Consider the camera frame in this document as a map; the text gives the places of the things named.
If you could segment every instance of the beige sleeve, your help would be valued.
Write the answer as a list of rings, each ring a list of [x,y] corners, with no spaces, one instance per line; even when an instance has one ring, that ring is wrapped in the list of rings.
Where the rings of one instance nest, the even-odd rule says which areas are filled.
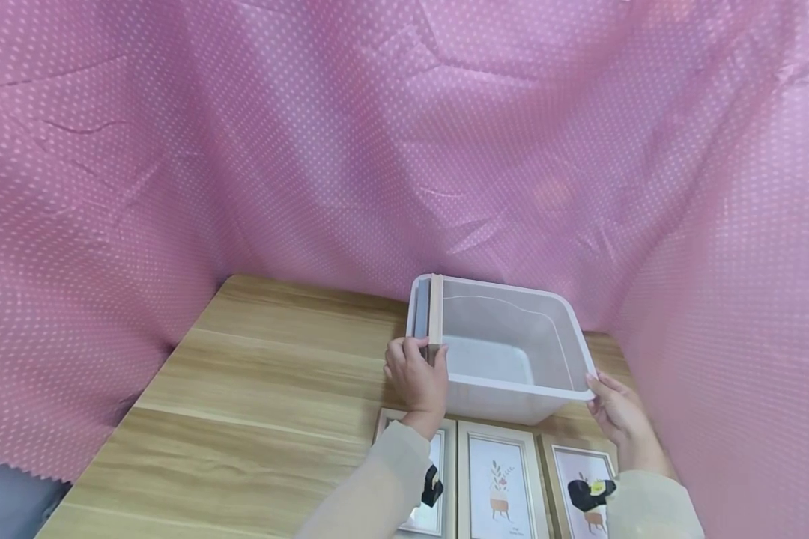
[[[297,539],[387,539],[420,504],[428,441],[394,421],[358,469],[303,524]]]
[[[607,500],[610,539],[700,539],[704,530],[686,488],[642,470],[622,472]]]

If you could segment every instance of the hand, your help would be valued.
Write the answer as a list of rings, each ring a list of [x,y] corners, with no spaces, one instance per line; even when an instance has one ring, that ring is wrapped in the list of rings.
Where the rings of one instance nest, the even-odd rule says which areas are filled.
[[[434,367],[419,352],[424,346],[428,346],[428,337],[401,337],[390,341],[384,373],[407,407],[403,424],[430,442],[446,414],[449,375],[446,373],[446,345],[435,354]]]
[[[645,470],[673,478],[673,470],[656,432],[644,412],[641,398],[611,376],[587,374],[596,398],[587,403],[599,429],[618,448],[620,471]]]

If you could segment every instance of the pink backdrop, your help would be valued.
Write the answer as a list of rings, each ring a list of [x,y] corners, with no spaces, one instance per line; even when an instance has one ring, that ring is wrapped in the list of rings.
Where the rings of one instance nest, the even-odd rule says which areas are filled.
[[[0,0],[0,461],[74,480],[216,286],[561,293],[713,538],[809,538],[809,0]]]

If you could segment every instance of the wooden table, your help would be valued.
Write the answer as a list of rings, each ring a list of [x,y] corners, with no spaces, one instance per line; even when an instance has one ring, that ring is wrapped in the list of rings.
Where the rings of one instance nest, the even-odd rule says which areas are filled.
[[[40,539],[290,538],[372,441],[387,341],[407,306],[235,276],[222,286]],[[587,335],[631,383],[619,348]],[[599,435],[583,404],[540,425]]]

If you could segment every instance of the framed art print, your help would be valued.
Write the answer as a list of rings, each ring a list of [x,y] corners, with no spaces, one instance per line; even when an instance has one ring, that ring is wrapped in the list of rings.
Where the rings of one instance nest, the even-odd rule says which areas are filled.
[[[375,440],[392,421],[404,418],[405,412],[398,409],[381,408],[378,415],[378,426]],[[395,538],[455,539],[455,421],[444,419],[437,435],[434,435],[428,449],[428,457],[437,466],[440,482],[443,483],[443,494],[429,507],[420,504],[411,511],[408,520],[399,527]]]
[[[572,497],[585,490],[587,494],[605,491],[606,480],[613,480],[616,470],[616,449],[608,441],[563,439],[542,435],[542,454],[557,531],[562,539],[608,538],[605,506],[598,505],[582,511]]]
[[[459,537],[548,539],[533,433],[459,422]]]

